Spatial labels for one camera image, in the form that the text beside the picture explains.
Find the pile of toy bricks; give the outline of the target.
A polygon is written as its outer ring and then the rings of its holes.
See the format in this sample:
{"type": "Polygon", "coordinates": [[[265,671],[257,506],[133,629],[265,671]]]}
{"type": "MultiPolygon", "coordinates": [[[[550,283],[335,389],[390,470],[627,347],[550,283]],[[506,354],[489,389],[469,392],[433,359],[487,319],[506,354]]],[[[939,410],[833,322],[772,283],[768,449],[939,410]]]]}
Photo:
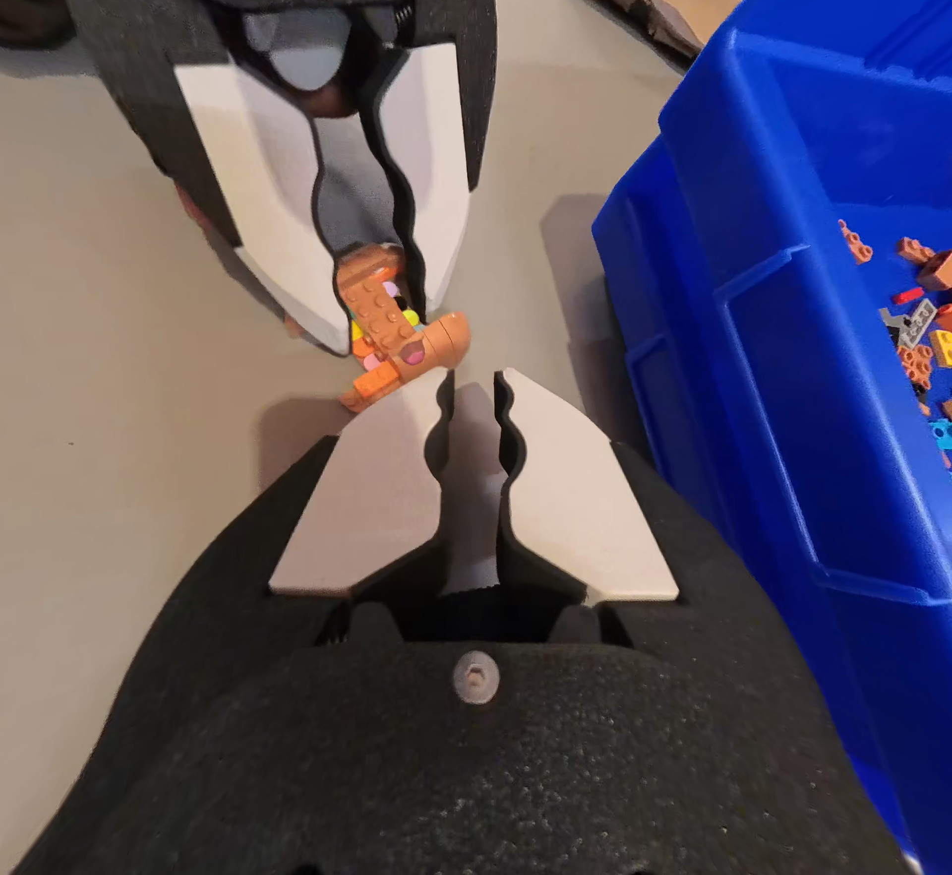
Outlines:
{"type": "Polygon", "coordinates": [[[929,449],[950,484],[950,210],[844,203],[839,300],[900,450],[929,449]]]}

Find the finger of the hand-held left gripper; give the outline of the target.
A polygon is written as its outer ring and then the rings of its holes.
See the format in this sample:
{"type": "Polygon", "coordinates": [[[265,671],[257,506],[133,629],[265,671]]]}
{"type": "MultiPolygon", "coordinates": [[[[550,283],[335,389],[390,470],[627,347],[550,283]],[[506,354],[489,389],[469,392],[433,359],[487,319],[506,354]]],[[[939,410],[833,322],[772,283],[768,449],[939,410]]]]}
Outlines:
{"type": "Polygon", "coordinates": [[[401,53],[377,112],[387,160],[409,192],[401,236],[421,263],[422,308],[442,305],[470,213],[457,50],[445,42],[401,53]]]}
{"type": "Polygon", "coordinates": [[[239,240],[237,256],[329,352],[351,352],[351,318],[316,215],[322,156],[313,122],[275,86],[234,63],[174,74],[239,240]]]}

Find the blue plastic bin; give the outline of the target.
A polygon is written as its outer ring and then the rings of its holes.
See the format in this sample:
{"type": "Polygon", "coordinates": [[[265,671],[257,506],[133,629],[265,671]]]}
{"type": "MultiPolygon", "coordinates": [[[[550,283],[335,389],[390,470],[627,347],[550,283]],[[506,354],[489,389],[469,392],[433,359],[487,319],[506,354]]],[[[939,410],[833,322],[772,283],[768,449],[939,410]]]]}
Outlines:
{"type": "Polygon", "coordinates": [[[950,0],[742,0],[592,233],[660,474],[779,608],[863,785],[951,868],[950,0]]]}

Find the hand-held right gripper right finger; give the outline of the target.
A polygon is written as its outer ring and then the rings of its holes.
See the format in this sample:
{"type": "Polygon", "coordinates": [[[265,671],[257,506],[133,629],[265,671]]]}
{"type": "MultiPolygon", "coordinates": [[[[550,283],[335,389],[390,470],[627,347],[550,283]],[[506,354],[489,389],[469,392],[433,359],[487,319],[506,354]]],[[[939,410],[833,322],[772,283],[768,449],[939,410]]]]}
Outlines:
{"type": "Polygon", "coordinates": [[[514,368],[496,372],[494,407],[499,582],[585,606],[674,602],[678,584],[601,429],[514,368]]]}

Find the brown brick-built toy animal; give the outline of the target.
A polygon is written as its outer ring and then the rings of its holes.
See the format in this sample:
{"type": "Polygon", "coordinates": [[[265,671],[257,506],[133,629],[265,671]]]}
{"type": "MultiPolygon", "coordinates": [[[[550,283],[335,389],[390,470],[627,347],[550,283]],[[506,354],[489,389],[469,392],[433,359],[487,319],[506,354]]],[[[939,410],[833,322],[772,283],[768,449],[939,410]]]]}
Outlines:
{"type": "Polygon", "coordinates": [[[358,414],[435,369],[457,369],[471,344],[470,321],[451,312],[424,323],[403,298],[403,250],[371,245],[346,256],[336,286],[351,317],[351,353],[363,373],[339,401],[358,414]]]}

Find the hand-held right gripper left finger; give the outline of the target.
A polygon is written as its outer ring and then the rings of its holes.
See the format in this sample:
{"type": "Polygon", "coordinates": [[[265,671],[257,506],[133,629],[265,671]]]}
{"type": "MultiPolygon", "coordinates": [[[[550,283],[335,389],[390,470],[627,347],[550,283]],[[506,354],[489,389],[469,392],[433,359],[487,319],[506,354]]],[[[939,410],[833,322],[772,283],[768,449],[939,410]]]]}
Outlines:
{"type": "Polygon", "coordinates": [[[440,548],[455,374],[434,369],[337,437],[271,574],[273,593],[357,596],[440,548]]]}

